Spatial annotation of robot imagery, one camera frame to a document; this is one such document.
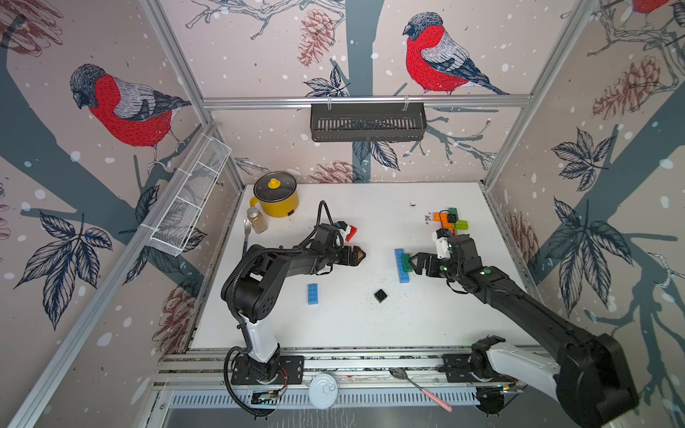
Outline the lime green lego brick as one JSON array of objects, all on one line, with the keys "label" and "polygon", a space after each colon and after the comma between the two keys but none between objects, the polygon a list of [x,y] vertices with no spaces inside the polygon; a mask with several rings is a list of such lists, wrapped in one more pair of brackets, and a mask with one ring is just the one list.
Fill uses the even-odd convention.
[{"label": "lime green lego brick", "polygon": [[466,230],[469,229],[469,225],[468,225],[467,221],[465,221],[465,220],[458,220],[457,222],[455,222],[455,223],[453,224],[453,226],[454,226],[454,228],[455,228],[456,230],[464,230],[464,231],[466,231]]}]

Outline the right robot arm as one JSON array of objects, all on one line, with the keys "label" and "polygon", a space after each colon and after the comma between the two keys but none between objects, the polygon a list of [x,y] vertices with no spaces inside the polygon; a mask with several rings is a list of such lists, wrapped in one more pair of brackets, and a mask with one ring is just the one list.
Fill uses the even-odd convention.
[{"label": "right robot arm", "polygon": [[480,380],[510,376],[554,399],[581,427],[601,427],[637,408],[639,394],[617,340],[594,335],[552,312],[505,272],[485,266],[469,235],[439,237],[436,253],[416,253],[408,263],[418,275],[457,283],[521,327],[549,353],[544,358],[499,336],[472,345],[470,367]]}]

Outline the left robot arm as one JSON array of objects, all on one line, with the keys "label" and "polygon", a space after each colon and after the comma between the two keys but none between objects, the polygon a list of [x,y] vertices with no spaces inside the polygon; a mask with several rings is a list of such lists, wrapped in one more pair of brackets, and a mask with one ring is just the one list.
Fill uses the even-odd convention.
[{"label": "left robot arm", "polygon": [[285,280],[290,276],[324,276],[338,266],[357,267],[366,258],[358,246],[350,246],[357,228],[333,221],[328,205],[321,201],[312,231],[296,246],[267,248],[254,244],[224,283],[220,297],[237,321],[245,347],[241,358],[247,374],[258,383],[279,376],[281,347],[268,315],[274,310]]}]

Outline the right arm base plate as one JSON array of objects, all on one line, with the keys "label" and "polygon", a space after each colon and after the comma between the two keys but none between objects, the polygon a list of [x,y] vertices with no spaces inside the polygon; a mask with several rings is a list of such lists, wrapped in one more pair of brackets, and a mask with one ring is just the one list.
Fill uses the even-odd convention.
[{"label": "right arm base plate", "polygon": [[469,354],[444,354],[442,365],[437,368],[437,371],[446,375],[448,383],[516,383],[516,380],[500,374],[485,374],[484,376],[474,374]]}]

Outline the light blue lego brick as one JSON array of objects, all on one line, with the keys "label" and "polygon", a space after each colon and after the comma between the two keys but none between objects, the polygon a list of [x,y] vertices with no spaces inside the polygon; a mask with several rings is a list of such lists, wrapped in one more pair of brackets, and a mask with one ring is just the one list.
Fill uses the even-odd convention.
[{"label": "light blue lego brick", "polygon": [[398,267],[399,281],[401,284],[408,284],[410,282],[410,275],[404,270],[403,265]]}]

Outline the black small lego brick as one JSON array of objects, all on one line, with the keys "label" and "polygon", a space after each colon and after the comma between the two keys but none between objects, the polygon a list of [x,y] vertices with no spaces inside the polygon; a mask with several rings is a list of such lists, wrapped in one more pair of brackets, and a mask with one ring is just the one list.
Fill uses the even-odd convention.
[{"label": "black small lego brick", "polygon": [[387,299],[387,294],[384,290],[380,289],[374,293],[374,297],[379,303],[381,303]]}]

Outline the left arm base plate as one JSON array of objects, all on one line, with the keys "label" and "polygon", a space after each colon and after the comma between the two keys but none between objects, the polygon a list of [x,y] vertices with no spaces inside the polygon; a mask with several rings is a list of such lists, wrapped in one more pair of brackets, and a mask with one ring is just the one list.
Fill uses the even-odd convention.
[{"label": "left arm base plate", "polygon": [[266,363],[240,355],[231,364],[232,385],[301,384],[304,356],[276,356]]}]

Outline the red lego brick back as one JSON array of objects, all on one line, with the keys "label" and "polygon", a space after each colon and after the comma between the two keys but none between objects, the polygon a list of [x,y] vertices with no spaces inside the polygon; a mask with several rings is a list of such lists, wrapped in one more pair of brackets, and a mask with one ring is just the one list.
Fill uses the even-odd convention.
[{"label": "red lego brick back", "polygon": [[355,228],[355,226],[349,226],[347,229],[347,235],[345,237],[346,242],[350,242],[351,239],[353,239],[353,237],[356,235],[357,231],[358,229]]}]

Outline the dark green lego brick front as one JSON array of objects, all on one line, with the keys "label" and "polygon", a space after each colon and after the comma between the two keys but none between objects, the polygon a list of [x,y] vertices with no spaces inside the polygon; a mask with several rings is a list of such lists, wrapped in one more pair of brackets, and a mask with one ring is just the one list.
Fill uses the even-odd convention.
[{"label": "dark green lego brick front", "polygon": [[410,262],[410,259],[411,256],[407,253],[403,253],[403,255],[401,255],[402,270],[405,273],[414,272],[414,268]]}]

